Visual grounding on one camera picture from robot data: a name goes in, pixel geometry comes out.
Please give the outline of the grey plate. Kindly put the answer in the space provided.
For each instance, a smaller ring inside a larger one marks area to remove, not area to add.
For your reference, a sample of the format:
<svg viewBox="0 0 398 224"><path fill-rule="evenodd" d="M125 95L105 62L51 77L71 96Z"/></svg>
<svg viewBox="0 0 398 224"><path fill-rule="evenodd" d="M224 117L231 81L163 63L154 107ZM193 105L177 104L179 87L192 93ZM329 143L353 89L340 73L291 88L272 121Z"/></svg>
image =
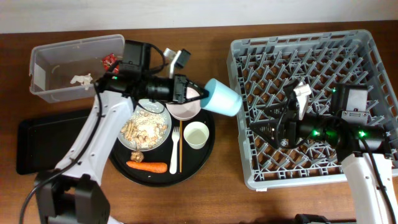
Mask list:
<svg viewBox="0 0 398 224"><path fill-rule="evenodd" d="M165 122L168 124L169 127L166 130L165 139L161 142L161 144L162 144L167 139L167 137L169 136L170 130L171 130L171 127L172 127L172 118L171 118L170 113L166 109L166 107L164 105L162 105L161 103L159 103L159 102L151 102L150 100L139 100L139 105L136 106L136 109L134 110L133 114L137 113L138 111L147 111L147 112L150 112L150 113L162 114L162 115L165 116ZM126 140L122 139L120 133L118 135L118 140L122 143L123 146L127 147L128 149L130 149L132 151L151 151L151 150L153 150L153 149L146 149L146 150L138 150L138 149L136 149L136 150L134 150L131 146L129 146L127 144Z"/></svg>

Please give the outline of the blue plastic cup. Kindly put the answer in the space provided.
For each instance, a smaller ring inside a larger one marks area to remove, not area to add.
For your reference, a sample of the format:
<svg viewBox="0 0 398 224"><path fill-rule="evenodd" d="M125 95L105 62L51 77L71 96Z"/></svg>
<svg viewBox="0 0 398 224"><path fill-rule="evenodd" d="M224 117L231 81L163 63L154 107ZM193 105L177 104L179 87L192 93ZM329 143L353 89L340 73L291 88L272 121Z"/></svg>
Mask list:
<svg viewBox="0 0 398 224"><path fill-rule="evenodd" d="M225 116L235 116L243 104L242 97L228 86L212 78L205 85L209 96L200 100L201 109Z"/></svg>

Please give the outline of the white cup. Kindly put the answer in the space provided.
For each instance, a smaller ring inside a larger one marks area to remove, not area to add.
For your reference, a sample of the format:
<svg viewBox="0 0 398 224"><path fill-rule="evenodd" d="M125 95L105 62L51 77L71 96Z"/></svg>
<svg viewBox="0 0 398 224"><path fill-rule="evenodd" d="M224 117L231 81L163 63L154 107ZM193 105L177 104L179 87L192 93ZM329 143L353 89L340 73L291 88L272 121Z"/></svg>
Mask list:
<svg viewBox="0 0 398 224"><path fill-rule="evenodd" d="M199 121L189 123L183 131L184 140L193 149L203 148L209 138L209 135L210 131L208 126Z"/></svg>

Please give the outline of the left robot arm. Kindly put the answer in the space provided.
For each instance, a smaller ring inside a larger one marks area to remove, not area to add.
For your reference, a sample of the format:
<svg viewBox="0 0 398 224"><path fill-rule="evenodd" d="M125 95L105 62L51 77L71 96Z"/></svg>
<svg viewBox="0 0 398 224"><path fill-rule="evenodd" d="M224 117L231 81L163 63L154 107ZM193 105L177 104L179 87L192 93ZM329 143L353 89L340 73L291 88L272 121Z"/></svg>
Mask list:
<svg viewBox="0 0 398 224"><path fill-rule="evenodd" d="M41 223L117 222L110 215L101 179L117 136L139 100L190 103L192 99L186 97L188 87L198 92L197 100L209 95L185 75L174 74L178 55L169 65L169 77L158 77L166 63L150 68L152 49L154 45L150 43L127 40L122 59L113 62L94 82L96 96L88 119L55 169L35 178L35 186L21 208L21 223L32 197L36 198Z"/></svg>

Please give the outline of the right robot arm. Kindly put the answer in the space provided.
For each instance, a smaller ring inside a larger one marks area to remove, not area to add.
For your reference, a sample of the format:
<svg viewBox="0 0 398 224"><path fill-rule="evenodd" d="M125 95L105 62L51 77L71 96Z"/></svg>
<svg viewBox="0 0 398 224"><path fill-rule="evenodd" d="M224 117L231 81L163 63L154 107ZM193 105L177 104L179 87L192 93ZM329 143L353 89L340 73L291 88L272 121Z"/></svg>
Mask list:
<svg viewBox="0 0 398 224"><path fill-rule="evenodd" d="M392 150L386 131L368 125L365 85L339 84L331 91L331 114L307 112L310 86L290 82L287 101L267 108L272 120L257 121L250 129L274 149L296 149L306 141L328 143L354 198L358 223L397 223L397 199L392 183Z"/></svg>

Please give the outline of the white tissue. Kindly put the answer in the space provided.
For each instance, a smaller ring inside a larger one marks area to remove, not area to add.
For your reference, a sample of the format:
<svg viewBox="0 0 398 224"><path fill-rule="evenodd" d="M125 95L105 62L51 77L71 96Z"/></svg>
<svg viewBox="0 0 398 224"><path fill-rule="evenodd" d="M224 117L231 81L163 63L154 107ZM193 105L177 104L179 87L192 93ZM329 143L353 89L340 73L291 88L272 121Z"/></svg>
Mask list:
<svg viewBox="0 0 398 224"><path fill-rule="evenodd" d="M87 75L75 75L71 80L70 84L76 84L79 83L80 85L85 86L85 90L89 89L89 86L91 84L91 81L93 80L92 76L90 73Z"/></svg>

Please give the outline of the red snack wrapper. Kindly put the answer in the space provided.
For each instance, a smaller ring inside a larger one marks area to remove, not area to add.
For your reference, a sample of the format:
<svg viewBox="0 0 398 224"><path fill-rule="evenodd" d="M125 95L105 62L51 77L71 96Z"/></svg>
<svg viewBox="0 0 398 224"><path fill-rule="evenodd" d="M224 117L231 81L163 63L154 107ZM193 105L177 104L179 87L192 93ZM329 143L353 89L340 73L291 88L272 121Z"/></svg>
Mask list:
<svg viewBox="0 0 398 224"><path fill-rule="evenodd" d="M118 61L118 58L115 56L115 54L111 53L105 58L101 60L103 67L105 71L107 72L116 62Z"/></svg>

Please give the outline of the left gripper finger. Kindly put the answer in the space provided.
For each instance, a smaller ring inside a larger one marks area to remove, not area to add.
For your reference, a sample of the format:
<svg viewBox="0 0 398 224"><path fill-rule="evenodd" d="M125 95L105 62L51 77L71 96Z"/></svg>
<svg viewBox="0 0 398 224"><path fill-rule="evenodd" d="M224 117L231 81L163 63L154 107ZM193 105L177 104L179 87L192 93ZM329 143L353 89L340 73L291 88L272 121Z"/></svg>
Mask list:
<svg viewBox="0 0 398 224"><path fill-rule="evenodd" d="M190 102L193 102L193 101L202 100L204 98L205 98L204 95L195 96L195 97L192 97L192 98L186 98L185 99L185 103L190 103Z"/></svg>
<svg viewBox="0 0 398 224"><path fill-rule="evenodd" d="M193 88L199 95L209 95L209 91L187 79L187 87Z"/></svg>

